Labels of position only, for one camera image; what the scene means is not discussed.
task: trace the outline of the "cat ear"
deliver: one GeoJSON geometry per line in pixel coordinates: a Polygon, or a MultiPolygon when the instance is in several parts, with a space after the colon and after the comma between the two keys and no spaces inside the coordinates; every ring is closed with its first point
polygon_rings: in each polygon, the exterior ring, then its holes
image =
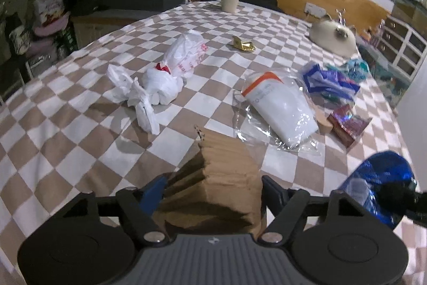
{"type": "Polygon", "coordinates": [[[332,21],[332,17],[330,17],[329,14],[326,14],[320,18],[320,22],[324,22],[324,21],[332,21]]]}
{"type": "Polygon", "coordinates": [[[354,36],[356,36],[356,27],[354,25],[351,25],[349,27],[349,30],[351,30],[353,32],[354,36]]]}

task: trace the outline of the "black circular disc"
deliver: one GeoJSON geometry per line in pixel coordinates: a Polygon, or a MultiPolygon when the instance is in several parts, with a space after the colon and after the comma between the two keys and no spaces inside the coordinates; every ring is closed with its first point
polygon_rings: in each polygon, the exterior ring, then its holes
{"type": "Polygon", "coordinates": [[[305,276],[328,285],[386,285],[399,280],[408,250],[392,230],[361,217],[341,217],[301,233],[292,255],[305,276]]]}
{"type": "Polygon", "coordinates": [[[123,274],[134,255],[120,229],[76,217],[35,231],[21,245],[18,265],[31,285],[98,285],[123,274]]]}

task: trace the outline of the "silver screw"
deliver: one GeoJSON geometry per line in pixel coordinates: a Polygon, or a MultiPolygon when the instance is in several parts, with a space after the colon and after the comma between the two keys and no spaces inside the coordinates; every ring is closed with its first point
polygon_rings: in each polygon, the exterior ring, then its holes
{"type": "Polygon", "coordinates": [[[269,244],[276,244],[282,241],[283,237],[281,234],[276,232],[267,232],[261,236],[261,239],[269,244]]]}
{"type": "Polygon", "coordinates": [[[165,235],[159,231],[144,234],[144,239],[150,243],[160,243],[165,239],[165,235]]]}

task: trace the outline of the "table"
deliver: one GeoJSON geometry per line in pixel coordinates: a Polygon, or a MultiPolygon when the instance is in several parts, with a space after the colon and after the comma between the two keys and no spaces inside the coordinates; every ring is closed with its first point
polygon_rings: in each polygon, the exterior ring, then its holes
{"type": "MultiPolygon", "coordinates": [[[[306,24],[286,15],[251,7],[227,14],[217,2],[196,2],[112,32],[23,87],[0,111],[1,263],[18,276],[22,241],[80,191],[111,195],[181,167],[197,151],[194,125],[233,136],[233,91],[248,72],[299,69],[309,60],[321,66],[343,63],[312,44],[306,32],[306,24]],[[117,97],[105,76],[107,66],[121,65],[132,77],[141,76],[189,29],[203,34],[207,57],[172,104],[156,107],[161,133],[148,135],[138,127],[134,109],[117,97]],[[230,47],[233,35],[252,40],[255,53],[230,47]]],[[[333,136],[317,134],[319,156],[266,146],[262,171],[285,187],[323,195],[377,151],[392,149],[410,161],[372,78],[362,84],[355,109],[373,120],[350,152],[333,136]]],[[[396,234],[409,250],[405,281],[422,284],[425,230],[404,219],[396,234]]]]}

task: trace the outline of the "orange stripe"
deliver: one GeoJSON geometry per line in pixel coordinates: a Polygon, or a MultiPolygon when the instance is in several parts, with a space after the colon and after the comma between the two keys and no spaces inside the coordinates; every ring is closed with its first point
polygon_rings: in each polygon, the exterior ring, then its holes
{"type": "Polygon", "coordinates": [[[246,95],[251,92],[255,87],[257,87],[261,82],[264,80],[273,79],[282,82],[278,76],[272,72],[266,72],[262,74],[257,80],[255,80],[252,84],[250,84],[243,92],[243,97],[246,97],[246,95]]]}

